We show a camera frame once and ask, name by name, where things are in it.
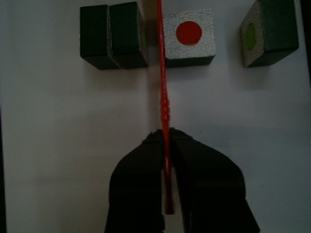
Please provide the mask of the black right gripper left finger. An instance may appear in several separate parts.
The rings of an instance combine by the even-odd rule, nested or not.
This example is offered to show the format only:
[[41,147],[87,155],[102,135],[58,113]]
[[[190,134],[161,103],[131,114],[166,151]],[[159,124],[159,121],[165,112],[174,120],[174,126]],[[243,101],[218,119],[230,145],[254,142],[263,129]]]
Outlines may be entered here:
[[158,130],[115,167],[105,233],[163,233],[162,167],[163,137]]

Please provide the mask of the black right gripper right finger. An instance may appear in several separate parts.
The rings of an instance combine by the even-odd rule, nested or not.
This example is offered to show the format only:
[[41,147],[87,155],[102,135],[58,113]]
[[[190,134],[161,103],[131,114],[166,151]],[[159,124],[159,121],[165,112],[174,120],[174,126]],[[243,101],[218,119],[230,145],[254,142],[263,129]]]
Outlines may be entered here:
[[238,165],[182,130],[170,135],[185,233],[259,233]]

